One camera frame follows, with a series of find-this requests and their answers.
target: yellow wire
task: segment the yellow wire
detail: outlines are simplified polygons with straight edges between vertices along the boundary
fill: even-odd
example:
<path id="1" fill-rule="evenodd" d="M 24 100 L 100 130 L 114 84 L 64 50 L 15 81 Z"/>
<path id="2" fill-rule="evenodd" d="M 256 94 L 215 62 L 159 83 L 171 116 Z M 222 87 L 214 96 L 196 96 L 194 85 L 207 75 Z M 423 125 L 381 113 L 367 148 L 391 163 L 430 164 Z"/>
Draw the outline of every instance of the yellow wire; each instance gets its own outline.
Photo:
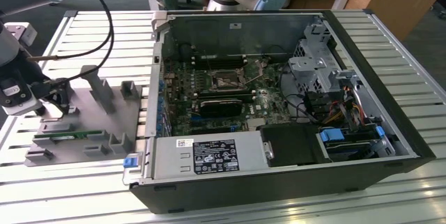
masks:
<path id="1" fill-rule="evenodd" d="M 326 120 L 325 124 L 327 124 L 329 122 L 337 120 L 341 116 L 342 116 L 342 112 L 338 112 L 329 120 Z"/>

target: warning label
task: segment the warning label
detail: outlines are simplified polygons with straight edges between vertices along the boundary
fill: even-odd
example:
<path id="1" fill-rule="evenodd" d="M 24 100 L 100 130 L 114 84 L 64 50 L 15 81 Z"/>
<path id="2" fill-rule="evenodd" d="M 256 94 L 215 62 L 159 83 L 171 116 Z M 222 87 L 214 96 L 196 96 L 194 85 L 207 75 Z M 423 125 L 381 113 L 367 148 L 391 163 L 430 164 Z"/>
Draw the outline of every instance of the warning label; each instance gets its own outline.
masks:
<path id="1" fill-rule="evenodd" d="M 238 170 L 235 140 L 194 143 L 194 172 L 196 174 Z"/>

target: table leg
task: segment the table leg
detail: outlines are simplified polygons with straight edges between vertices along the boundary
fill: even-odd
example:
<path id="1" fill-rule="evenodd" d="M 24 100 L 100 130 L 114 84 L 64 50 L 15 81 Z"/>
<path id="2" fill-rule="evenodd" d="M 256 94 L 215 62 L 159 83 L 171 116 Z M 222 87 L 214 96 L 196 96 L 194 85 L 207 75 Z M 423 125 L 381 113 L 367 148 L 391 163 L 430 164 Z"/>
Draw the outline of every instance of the table leg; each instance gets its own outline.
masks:
<path id="1" fill-rule="evenodd" d="M 151 8 L 151 11 L 159 11 L 160 10 L 160 6 L 158 5 L 156 0 L 148 0 L 148 5 L 150 5 L 150 8 Z"/>
<path id="2" fill-rule="evenodd" d="M 349 0 L 335 0 L 331 9 L 333 10 L 341 10 L 346 7 Z"/>

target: aluminum extrusion table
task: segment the aluminum extrusion table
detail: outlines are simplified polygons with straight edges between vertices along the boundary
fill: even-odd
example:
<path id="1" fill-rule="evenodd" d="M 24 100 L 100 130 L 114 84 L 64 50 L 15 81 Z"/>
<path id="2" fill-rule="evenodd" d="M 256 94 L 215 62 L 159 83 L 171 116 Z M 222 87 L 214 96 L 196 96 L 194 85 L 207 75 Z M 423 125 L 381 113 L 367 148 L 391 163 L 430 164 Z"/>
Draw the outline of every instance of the aluminum extrusion table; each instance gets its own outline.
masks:
<path id="1" fill-rule="evenodd" d="M 23 165 L 39 118 L 9 117 L 0 131 L 1 223 L 433 223 L 446 217 L 446 95 L 426 70 L 374 15 L 335 11 L 437 160 L 407 174 L 397 174 L 369 189 L 337 195 L 246 206 L 155 215 L 122 183 L 122 160 L 28 168 Z M 144 86 L 138 136 L 144 142 L 147 95 L 152 64 L 151 11 L 115 11 L 116 44 L 100 69 L 111 85 L 132 79 Z M 63 18 L 45 55 L 80 53 L 106 38 L 103 12 Z M 78 74 L 98 64 L 106 49 L 88 56 L 41 63 L 52 77 Z M 342 51 L 347 66 L 350 63 Z M 87 86 L 83 80 L 74 87 Z"/>

